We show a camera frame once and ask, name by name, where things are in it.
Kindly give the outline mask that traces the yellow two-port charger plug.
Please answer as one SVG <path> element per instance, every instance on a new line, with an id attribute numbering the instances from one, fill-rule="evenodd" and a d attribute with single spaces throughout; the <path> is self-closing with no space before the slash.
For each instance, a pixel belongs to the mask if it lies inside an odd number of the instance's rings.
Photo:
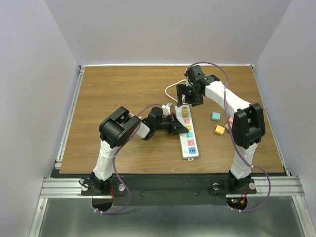
<path id="1" fill-rule="evenodd" d="M 187 118 L 189 116 L 189 109 L 186 106 L 183 106 L 181 109 L 181 115 L 183 118 Z"/>

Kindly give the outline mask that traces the white power strip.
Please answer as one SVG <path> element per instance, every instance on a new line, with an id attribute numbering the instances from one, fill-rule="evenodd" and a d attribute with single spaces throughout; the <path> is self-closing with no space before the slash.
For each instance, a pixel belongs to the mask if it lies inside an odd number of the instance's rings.
<path id="1" fill-rule="evenodd" d="M 181 115 L 181 109 L 183 106 L 186 106 L 189 109 L 189 116 L 187 118 L 183 118 Z M 188 133 L 179 134 L 182 158 L 187 159 L 188 161 L 193 161 L 194 159 L 199 157 L 198 146 L 190 107 L 188 105 L 183 106 L 181 106 L 180 108 L 178 108 L 177 106 L 175 107 L 175 115 L 177 119 L 189 130 Z"/>

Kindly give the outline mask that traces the teal charger plug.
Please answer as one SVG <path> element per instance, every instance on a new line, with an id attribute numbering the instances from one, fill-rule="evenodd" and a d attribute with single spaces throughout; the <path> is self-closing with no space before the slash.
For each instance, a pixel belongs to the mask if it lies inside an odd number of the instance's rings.
<path id="1" fill-rule="evenodd" d="M 213 112 L 211 115 L 211 120 L 213 121 L 220 121 L 222 118 L 222 115 L 218 112 Z"/>

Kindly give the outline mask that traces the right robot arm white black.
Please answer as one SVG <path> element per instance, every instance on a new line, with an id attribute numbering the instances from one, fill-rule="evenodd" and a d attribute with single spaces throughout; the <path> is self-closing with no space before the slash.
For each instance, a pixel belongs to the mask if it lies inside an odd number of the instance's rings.
<path id="1" fill-rule="evenodd" d="M 258 144 L 265 135 L 263 108 L 260 104 L 250 104 L 231 92 L 216 76 L 185 73 L 187 82 L 177 85 L 178 105 L 182 98 L 187 104 L 203 104 L 203 97 L 216 102 L 225 110 L 226 118 L 232 118 L 228 125 L 235 149 L 233 164 L 228 173 L 227 187 L 238 193 L 251 179 L 252 160 Z"/>

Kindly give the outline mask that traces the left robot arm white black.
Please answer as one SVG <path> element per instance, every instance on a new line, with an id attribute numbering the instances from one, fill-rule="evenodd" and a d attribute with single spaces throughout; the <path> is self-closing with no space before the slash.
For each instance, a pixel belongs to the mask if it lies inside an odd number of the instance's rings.
<path id="1" fill-rule="evenodd" d="M 164 130 L 169 135 L 189 132 L 170 111 L 172 106 L 171 103 L 149 105 L 151 111 L 146 118 L 130 113 L 125 107 L 119 107 L 100 123 L 100 151 L 97 163 L 89 177 L 94 191 L 100 195 L 110 191 L 114 158 L 133 136 L 138 135 L 147 141 L 155 135 L 157 130 Z"/>

